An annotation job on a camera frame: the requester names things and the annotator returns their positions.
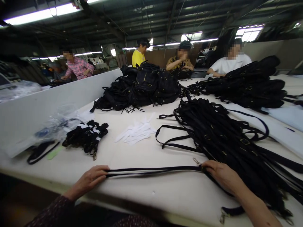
dark sleeve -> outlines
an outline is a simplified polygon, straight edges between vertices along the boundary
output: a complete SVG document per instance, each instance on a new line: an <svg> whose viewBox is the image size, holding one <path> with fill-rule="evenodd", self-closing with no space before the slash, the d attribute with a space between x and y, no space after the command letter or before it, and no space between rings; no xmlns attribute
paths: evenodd
<svg viewBox="0 0 303 227"><path fill-rule="evenodd" d="M25 227L43 226L53 227L60 226L65 218L72 212L74 202L64 196L59 196L47 208L45 208L38 216Z"/></svg>

plastic bag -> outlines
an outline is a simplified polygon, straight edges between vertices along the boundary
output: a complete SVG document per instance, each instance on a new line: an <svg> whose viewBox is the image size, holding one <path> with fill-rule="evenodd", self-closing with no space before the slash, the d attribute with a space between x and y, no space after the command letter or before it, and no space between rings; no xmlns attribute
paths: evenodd
<svg viewBox="0 0 303 227"><path fill-rule="evenodd" d="M22 80L13 83L13 87L0 90L0 102L7 102L42 90L35 82Z"/></svg>

person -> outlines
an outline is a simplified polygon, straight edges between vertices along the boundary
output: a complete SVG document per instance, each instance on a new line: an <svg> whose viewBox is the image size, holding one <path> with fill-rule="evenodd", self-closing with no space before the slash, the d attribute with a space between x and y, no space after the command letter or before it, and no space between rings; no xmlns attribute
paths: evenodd
<svg viewBox="0 0 303 227"><path fill-rule="evenodd" d="M137 45L138 48L135 49L132 56L133 67L137 67L136 65L140 66L141 63L145 61L144 53L146 52L146 49L151 46L147 38L138 39Z"/></svg>
<svg viewBox="0 0 303 227"><path fill-rule="evenodd" d="M235 39L229 46L227 57L220 58L216 61L208 69L207 74L212 74L214 77L222 77L230 71L251 63L250 57L241 53L242 45L242 39Z"/></svg>
<svg viewBox="0 0 303 227"><path fill-rule="evenodd" d="M92 63L92 61L90 59L88 59L87 62L91 65L94 65L94 63Z"/></svg>
<svg viewBox="0 0 303 227"><path fill-rule="evenodd" d="M72 80L70 78L67 78L65 80L62 79L63 76L66 74L67 65L62 64L59 60L55 60L50 64L50 67L54 70L54 80L55 82L66 82L69 83Z"/></svg>
<svg viewBox="0 0 303 227"><path fill-rule="evenodd" d="M183 41L178 46L176 56L171 57L167 64L166 64L166 70L174 70L176 68L180 68L182 63L185 63L185 66L183 67L184 70L190 70L193 71L193 64L188 59L188 51L191 49L192 44L190 41Z"/></svg>
<svg viewBox="0 0 303 227"><path fill-rule="evenodd" d="M104 63L104 61L102 60L102 58L101 58L101 57L99 57L99 61L98 61L98 63L99 63L99 64Z"/></svg>
<svg viewBox="0 0 303 227"><path fill-rule="evenodd" d="M63 50L63 56L67 59L68 69L65 76L61 79L66 80L70 78L72 72L77 77L77 80L92 76L94 72L94 66L81 58L75 57L70 49Z"/></svg>
<svg viewBox="0 0 303 227"><path fill-rule="evenodd" d="M245 210L254 227L282 227L281 223L269 211L266 204L244 184L239 175L228 165L208 160L202 164L213 178L226 190L232 193ZM74 208L74 203L81 196L95 188L106 179L108 166L94 166L67 192L59 196L53 203L36 216L26 227L60 226ZM114 226L157 226L148 218L130 215L117 219Z"/></svg>

white cloth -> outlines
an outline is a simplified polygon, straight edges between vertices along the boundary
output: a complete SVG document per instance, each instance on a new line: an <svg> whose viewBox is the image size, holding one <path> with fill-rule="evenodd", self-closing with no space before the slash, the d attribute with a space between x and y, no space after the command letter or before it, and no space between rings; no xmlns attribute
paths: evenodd
<svg viewBox="0 0 303 227"><path fill-rule="evenodd" d="M251 62L249 56L246 54L239 54L235 59L227 59L227 57L220 58L211 66L211 68L217 73L225 75L230 71L241 68Z"/></svg>
<svg viewBox="0 0 303 227"><path fill-rule="evenodd" d="M262 108L262 110L268 112L270 116L277 120L303 132L303 107L300 105L278 109Z"/></svg>

